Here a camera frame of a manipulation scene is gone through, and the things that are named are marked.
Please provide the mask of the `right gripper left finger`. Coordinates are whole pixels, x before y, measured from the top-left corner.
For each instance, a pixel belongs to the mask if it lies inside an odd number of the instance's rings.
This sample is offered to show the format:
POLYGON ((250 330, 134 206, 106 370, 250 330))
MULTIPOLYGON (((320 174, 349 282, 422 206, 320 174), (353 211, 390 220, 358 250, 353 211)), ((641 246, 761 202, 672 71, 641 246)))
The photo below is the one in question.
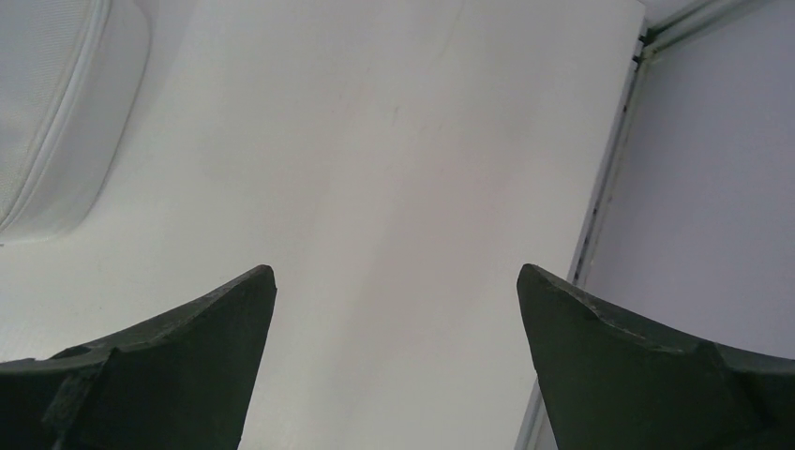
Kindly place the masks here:
POLYGON ((259 265, 54 356, 1 366, 5 449, 235 449, 277 297, 259 265))

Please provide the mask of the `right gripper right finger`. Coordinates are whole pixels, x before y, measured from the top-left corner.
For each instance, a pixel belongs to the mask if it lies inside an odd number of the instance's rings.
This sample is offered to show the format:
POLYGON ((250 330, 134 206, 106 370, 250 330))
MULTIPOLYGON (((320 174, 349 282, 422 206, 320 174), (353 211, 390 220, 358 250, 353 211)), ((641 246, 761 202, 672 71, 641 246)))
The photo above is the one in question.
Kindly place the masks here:
POLYGON ((535 264, 521 318, 561 449, 790 449, 794 363, 615 306, 535 264))

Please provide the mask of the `grey plastic medicine box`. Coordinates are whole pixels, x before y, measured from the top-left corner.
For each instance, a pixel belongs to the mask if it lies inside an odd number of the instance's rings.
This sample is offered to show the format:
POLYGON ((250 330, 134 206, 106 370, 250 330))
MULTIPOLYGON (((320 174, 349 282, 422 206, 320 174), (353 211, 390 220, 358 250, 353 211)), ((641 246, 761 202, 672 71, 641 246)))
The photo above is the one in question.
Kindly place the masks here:
POLYGON ((55 152, 5 245, 47 240, 87 216, 113 163, 137 96, 150 48, 150 27, 133 1, 108 1, 110 15, 55 152))

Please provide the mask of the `grey box lid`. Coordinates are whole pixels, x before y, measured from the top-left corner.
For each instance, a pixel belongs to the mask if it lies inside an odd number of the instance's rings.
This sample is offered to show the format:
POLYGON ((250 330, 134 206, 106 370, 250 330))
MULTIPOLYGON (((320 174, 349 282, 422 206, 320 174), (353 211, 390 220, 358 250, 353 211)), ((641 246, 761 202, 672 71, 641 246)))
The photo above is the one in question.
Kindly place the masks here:
POLYGON ((21 215, 82 88, 108 1, 1 4, 1 226, 21 215))

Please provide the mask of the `aluminium frame rail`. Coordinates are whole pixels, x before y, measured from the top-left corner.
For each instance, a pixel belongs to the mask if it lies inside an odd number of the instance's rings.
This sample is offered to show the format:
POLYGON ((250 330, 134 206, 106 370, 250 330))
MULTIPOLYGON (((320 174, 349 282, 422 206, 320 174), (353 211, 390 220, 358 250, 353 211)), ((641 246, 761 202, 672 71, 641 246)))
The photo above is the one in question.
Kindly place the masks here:
MULTIPOLYGON (((565 281, 684 333, 790 356, 794 5, 699 1, 641 38, 565 281)), ((538 380, 531 442, 561 449, 538 380)))

